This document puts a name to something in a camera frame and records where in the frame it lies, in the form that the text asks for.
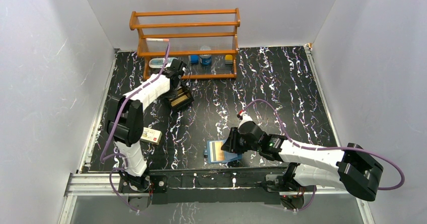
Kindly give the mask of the blue card holder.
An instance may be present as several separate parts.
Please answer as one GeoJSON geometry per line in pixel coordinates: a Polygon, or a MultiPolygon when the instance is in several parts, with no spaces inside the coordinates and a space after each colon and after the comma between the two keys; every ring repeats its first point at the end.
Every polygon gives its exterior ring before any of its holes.
{"type": "Polygon", "coordinates": [[[241,160],[243,155],[242,154],[233,154],[228,152],[215,152],[215,149],[213,147],[214,141],[223,141],[224,140],[209,140],[206,143],[206,149],[204,151],[204,156],[207,158],[207,161],[209,164],[225,164],[232,161],[238,161],[241,160]]]}

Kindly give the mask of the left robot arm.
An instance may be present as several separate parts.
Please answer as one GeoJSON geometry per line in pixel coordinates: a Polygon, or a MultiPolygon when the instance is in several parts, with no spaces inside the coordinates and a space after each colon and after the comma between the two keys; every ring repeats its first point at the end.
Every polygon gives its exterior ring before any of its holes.
{"type": "Polygon", "coordinates": [[[186,69],[187,64],[175,58],[164,63],[139,88],[110,100],[105,123],[109,134],[106,145],[114,143],[117,146],[116,156],[122,158],[124,164],[117,173],[135,191],[145,192],[151,187],[148,165],[140,146],[144,111],[158,98],[163,98],[174,112],[188,107],[193,97],[182,81],[186,69]]]}

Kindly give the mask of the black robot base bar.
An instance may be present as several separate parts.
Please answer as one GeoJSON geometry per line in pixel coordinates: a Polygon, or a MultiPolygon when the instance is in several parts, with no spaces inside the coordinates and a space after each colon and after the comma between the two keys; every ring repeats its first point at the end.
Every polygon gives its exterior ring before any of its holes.
{"type": "Polygon", "coordinates": [[[300,208],[307,191],[285,187],[281,181],[285,171],[285,167],[152,171],[152,204],[260,202],[300,208]]]}

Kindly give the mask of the black card tray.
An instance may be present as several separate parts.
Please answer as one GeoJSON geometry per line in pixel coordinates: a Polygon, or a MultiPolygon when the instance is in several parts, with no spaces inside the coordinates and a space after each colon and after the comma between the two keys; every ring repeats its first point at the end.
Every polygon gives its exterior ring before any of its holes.
{"type": "Polygon", "coordinates": [[[165,103],[173,112],[186,109],[194,101],[191,91],[186,86],[167,92],[163,95],[165,103]]]}

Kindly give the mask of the orange credit card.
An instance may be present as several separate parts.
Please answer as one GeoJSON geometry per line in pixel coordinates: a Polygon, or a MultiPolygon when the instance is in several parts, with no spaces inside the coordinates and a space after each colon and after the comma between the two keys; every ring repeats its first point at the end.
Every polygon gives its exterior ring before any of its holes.
{"type": "Polygon", "coordinates": [[[223,141],[214,141],[213,142],[213,147],[215,149],[215,152],[220,152],[220,151],[224,152],[223,150],[221,150],[221,147],[222,147],[223,144],[224,144],[223,141]]]}

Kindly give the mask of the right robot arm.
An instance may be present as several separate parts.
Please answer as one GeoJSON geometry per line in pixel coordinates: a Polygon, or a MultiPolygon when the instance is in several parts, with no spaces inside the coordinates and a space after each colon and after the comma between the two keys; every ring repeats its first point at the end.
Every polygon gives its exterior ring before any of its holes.
{"type": "Polygon", "coordinates": [[[374,201],[383,173],[382,165],[357,144],[340,148],[292,141],[285,135],[266,133],[253,121],[231,128],[221,149],[234,154],[255,151],[267,160],[287,163],[282,181],[290,191],[333,187],[374,201]]]}

